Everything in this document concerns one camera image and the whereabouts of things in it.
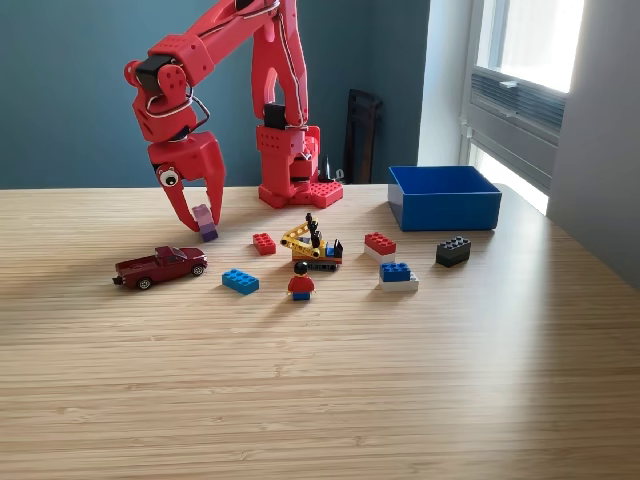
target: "white lego brick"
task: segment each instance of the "white lego brick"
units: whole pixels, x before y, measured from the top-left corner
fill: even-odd
[[[396,261],[396,252],[390,253],[389,255],[380,255],[378,252],[376,252],[369,245],[365,245],[364,246],[364,253],[369,255],[371,258],[373,258],[379,264],[393,263],[393,262]]]
[[[408,282],[383,282],[380,277],[380,287],[385,292],[417,292],[420,280],[413,272],[411,272],[411,279]]]

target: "blue minifigure legs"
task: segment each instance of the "blue minifigure legs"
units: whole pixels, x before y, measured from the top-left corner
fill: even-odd
[[[298,301],[298,300],[311,300],[311,294],[310,293],[294,293],[293,295],[293,301]]]

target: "teal wall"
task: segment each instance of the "teal wall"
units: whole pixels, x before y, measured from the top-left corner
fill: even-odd
[[[183,32],[213,0],[0,2],[0,188],[157,185],[122,71],[168,33]],[[374,181],[414,163],[428,23],[427,0],[403,10],[379,0],[301,0],[311,124],[340,166],[350,88],[385,101]],[[260,161],[250,94],[251,42],[224,60],[197,95],[220,141],[227,185],[256,185]]]
[[[402,0],[391,8],[389,2],[373,2],[370,91],[384,101],[373,183],[387,183],[392,165],[418,161],[429,5],[429,0]]]

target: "toy truck wheel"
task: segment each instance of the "toy truck wheel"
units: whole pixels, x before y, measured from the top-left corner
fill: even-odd
[[[204,273],[204,265],[194,265],[191,269],[191,273],[194,277],[199,277]]]
[[[138,288],[140,290],[148,290],[151,288],[151,279],[150,278],[141,278],[138,280]]]

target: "blue plastic bin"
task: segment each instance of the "blue plastic bin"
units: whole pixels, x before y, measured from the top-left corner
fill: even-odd
[[[390,167],[389,205],[403,231],[492,230],[502,192],[474,167]]]

